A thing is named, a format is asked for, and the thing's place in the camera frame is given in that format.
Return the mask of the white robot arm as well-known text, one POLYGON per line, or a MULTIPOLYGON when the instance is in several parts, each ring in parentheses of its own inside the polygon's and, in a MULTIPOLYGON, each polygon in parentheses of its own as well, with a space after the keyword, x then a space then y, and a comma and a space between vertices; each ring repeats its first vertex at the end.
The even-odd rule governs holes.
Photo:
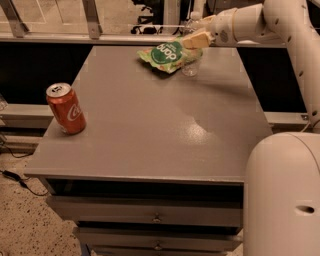
POLYGON ((319 0, 262 0, 200 19, 187 48, 235 47, 265 110, 307 115, 312 130, 259 142, 244 181, 244 256, 320 255, 319 0))

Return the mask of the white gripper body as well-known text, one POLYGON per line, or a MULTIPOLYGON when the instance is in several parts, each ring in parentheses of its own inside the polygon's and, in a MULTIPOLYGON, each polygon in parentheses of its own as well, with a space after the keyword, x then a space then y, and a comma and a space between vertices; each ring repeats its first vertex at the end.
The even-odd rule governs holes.
POLYGON ((213 17, 210 30, 216 46, 234 46, 237 43, 233 28, 236 11, 236 8, 224 10, 213 17))

